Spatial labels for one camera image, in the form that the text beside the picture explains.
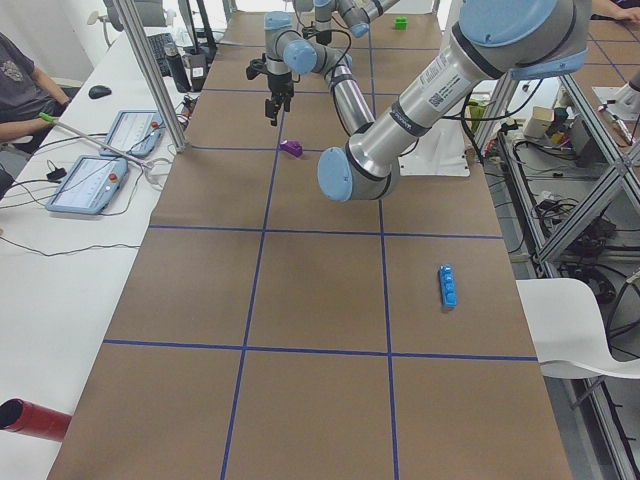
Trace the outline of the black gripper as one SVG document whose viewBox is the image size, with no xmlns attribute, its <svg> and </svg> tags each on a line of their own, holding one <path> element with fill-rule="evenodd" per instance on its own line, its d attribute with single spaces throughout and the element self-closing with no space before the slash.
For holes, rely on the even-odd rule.
<svg viewBox="0 0 640 480">
<path fill-rule="evenodd" d="M 248 80 L 254 80 L 259 75 L 267 77 L 268 88 L 271 92 L 269 103 L 286 103 L 294 97 L 292 71 L 283 60 L 252 59 L 246 68 L 246 77 Z"/>
</svg>

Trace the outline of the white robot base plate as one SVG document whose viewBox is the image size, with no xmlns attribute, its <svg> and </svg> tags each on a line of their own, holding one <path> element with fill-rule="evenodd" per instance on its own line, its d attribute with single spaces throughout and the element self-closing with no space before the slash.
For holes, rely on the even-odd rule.
<svg viewBox="0 0 640 480">
<path fill-rule="evenodd" d="M 468 177 L 463 129 L 458 121 L 441 119 L 399 158 L 402 176 Z"/>
</svg>

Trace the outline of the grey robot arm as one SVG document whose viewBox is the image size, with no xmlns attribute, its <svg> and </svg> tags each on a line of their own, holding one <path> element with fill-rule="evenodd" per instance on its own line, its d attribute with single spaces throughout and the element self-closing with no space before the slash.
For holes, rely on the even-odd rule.
<svg viewBox="0 0 640 480">
<path fill-rule="evenodd" d="M 294 97 L 293 76 L 309 73 L 324 78 L 328 85 L 339 121 L 349 135 L 362 133 L 374 122 L 351 70 L 352 59 L 346 49 L 340 50 L 311 42 L 293 28 L 291 15 L 283 11 L 264 16 L 265 52 L 246 68 L 253 80 L 267 77 L 271 96 L 265 100 L 265 116 L 278 124 L 281 111 L 288 112 Z"/>
<path fill-rule="evenodd" d="M 398 158 L 484 80 L 557 77 L 587 55 L 589 1 L 465 1 L 449 44 L 397 100 L 344 147 L 325 150 L 319 186 L 333 201 L 377 200 L 399 180 Z"/>
</svg>

